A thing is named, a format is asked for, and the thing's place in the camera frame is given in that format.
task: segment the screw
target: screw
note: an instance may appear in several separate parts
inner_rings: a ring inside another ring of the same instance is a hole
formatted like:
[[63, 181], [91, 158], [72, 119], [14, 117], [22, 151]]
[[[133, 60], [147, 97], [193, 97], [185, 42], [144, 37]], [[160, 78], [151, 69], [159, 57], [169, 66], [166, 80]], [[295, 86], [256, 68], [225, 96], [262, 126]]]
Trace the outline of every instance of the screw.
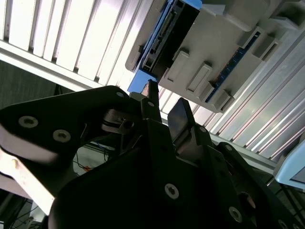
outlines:
[[225, 145], [225, 147], [227, 148], [227, 150], [232, 151], [232, 147], [230, 147], [229, 145]]
[[152, 102], [148, 102], [148, 104], [152, 107], [154, 107], [154, 104]]
[[300, 229], [300, 227], [296, 224], [294, 224], [294, 229]]
[[237, 208], [232, 207], [232, 206], [229, 207], [229, 213], [236, 222], [241, 223], [243, 221], [242, 214], [240, 214], [240, 212], [239, 212], [239, 210], [237, 210]]
[[55, 130], [53, 133], [53, 139], [57, 142], [66, 143], [71, 139], [71, 135], [66, 130]]
[[206, 132], [206, 129], [203, 126], [200, 127], [200, 130], [204, 133]]
[[287, 225], [284, 223], [284, 221], [282, 221], [281, 219], [278, 220], [279, 225], [281, 226], [281, 228], [283, 229], [288, 229]]
[[25, 128], [33, 128], [38, 125], [38, 120], [32, 116], [22, 116], [18, 120], [19, 125]]
[[124, 94], [123, 94], [122, 92], [117, 92], [116, 94], [117, 94], [119, 97], [122, 97], [122, 98], [124, 97]]
[[165, 187], [165, 193], [172, 199], [177, 199], [179, 197], [179, 191], [173, 184], [166, 184]]

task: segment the slot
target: slot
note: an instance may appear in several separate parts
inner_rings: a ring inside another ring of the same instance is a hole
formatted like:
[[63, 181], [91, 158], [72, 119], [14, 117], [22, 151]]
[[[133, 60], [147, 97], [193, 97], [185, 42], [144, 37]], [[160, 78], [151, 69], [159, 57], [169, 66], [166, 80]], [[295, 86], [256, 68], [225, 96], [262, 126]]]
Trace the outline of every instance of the slot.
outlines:
[[268, 50], [268, 52], [265, 54], [265, 56], [263, 56], [262, 60], [265, 61], [268, 56], [273, 52], [273, 50], [276, 48], [277, 44], [274, 43], [271, 48]]
[[206, 103], [208, 103], [213, 95], [217, 92], [219, 87], [224, 83], [226, 78], [230, 75], [230, 73], [234, 70], [234, 68], [238, 65], [240, 60], [244, 57], [244, 55], [247, 53], [247, 51], [251, 48], [251, 46], [255, 43], [257, 38], [261, 35], [260, 32], [256, 32], [255, 35], [251, 38], [251, 40], [248, 42], [248, 44], [245, 46], [245, 48], [238, 48], [237, 51], [234, 53], [232, 58], [228, 61], [228, 63], [225, 65], [225, 67], [222, 69], [222, 71], [219, 73], [216, 80], [212, 83], [214, 89], [210, 93], [210, 95], [205, 100]]

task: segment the blue part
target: blue part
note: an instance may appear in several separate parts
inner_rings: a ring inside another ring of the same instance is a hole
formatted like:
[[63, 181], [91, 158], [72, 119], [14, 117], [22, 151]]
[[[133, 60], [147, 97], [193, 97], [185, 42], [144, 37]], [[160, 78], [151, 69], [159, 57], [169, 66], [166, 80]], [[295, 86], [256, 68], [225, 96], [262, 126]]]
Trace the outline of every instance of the blue part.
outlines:
[[129, 85], [128, 91], [141, 93], [149, 80], [157, 82], [155, 77], [139, 69], [135, 74], [131, 84]]
[[197, 10], [200, 10], [202, 6], [202, 1], [201, 0], [182, 0], [184, 3], [194, 7]]
[[240, 60], [244, 57], [244, 55], [247, 53], [247, 51], [251, 48], [251, 46], [254, 44], [256, 39], [261, 35], [260, 32], [256, 32], [256, 34], [253, 36], [253, 38], [249, 41], [247, 46], [243, 48], [238, 48], [233, 57], [229, 60], [227, 65], [223, 68], [223, 70], [219, 73], [216, 81], [213, 83], [213, 91], [210, 93], [210, 95], [207, 97], [205, 102], [209, 102], [212, 98], [212, 96], [217, 92], [219, 87], [223, 84], [223, 82], [226, 80], [226, 78], [230, 75], [230, 73], [233, 71], [233, 69], [237, 66], [237, 64], [240, 62]]

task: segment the ceiling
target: ceiling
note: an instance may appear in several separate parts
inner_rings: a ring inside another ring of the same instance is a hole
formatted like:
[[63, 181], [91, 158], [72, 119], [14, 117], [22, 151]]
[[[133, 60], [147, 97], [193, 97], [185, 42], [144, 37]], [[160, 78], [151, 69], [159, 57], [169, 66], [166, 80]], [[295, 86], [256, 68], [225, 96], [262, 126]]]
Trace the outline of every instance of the ceiling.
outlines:
[[[0, 0], [0, 60], [74, 91], [117, 85], [153, 0]], [[276, 7], [279, 0], [272, 0]], [[190, 102], [215, 141], [258, 160], [277, 161], [305, 131], [305, 32], [287, 29], [224, 113]], [[162, 117], [179, 96], [160, 87]]]

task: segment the dark wall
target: dark wall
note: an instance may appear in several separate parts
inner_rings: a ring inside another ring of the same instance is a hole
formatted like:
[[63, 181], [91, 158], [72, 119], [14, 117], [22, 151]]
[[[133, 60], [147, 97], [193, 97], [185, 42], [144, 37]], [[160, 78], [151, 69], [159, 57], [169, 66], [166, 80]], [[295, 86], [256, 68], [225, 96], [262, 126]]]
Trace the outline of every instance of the dark wall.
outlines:
[[0, 109], [54, 95], [56, 84], [0, 61]]

